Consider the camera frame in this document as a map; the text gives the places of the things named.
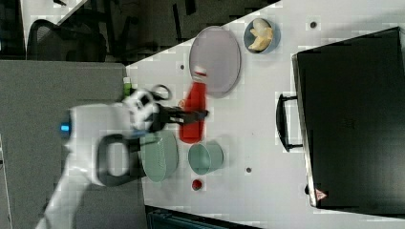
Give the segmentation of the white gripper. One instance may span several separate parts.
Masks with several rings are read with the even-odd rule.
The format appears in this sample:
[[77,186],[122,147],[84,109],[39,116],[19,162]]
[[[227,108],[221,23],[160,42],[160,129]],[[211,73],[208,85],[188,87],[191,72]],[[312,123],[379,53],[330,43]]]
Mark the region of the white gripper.
[[166,111],[173,116],[165,118],[164,123],[160,116],[162,112],[160,100],[163,100],[161,94],[145,89],[132,90],[130,95],[122,100],[122,104],[129,111],[131,128],[135,133],[155,133],[161,131],[165,123],[179,125],[196,123],[203,121],[209,114],[208,110],[186,111],[181,107],[167,107]]

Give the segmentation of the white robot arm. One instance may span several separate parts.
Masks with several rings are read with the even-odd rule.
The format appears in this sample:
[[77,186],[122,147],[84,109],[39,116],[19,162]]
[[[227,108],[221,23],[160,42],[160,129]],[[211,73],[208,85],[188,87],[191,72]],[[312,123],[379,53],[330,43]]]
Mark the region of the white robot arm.
[[74,229],[82,196],[92,184],[117,187],[138,178],[139,153],[175,153],[177,142],[167,124],[198,124],[204,108],[160,105],[158,92],[137,89],[113,104],[72,107],[64,123],[69,151],[64,170],[35,229]]

